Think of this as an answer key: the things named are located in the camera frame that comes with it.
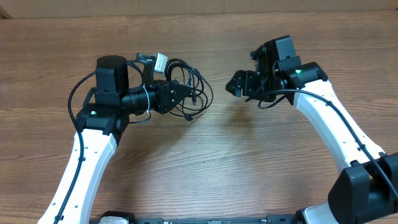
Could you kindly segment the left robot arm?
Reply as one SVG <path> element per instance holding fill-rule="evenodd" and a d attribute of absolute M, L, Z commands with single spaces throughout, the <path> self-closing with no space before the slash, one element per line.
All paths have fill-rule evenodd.
<path fill-rule="evenodd" d="M 96 86 L 71 120 L 76 129 L 65 172 L 39 223 L 88 223 L 103 172 L 131 114 L 168 113 L 192 88 L 171 79 L 173 60 L 163 54 L 136 59 L 109 55 L 89 74 Z"/>

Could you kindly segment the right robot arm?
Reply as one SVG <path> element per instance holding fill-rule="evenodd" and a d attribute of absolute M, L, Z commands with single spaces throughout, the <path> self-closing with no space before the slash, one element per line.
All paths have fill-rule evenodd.
<path fill-rule="evenodd" d="M 367 223 L 397 213 L 397 155 L 388 155 L 356 124 L 315 62 L 302 63 L 285 35 L 252 51 L 255 70 L 238 70 L 232 95 L 268 109 L 288 100 L 313 125 L 338 169 L 327 200 L 266 223 Z"/>

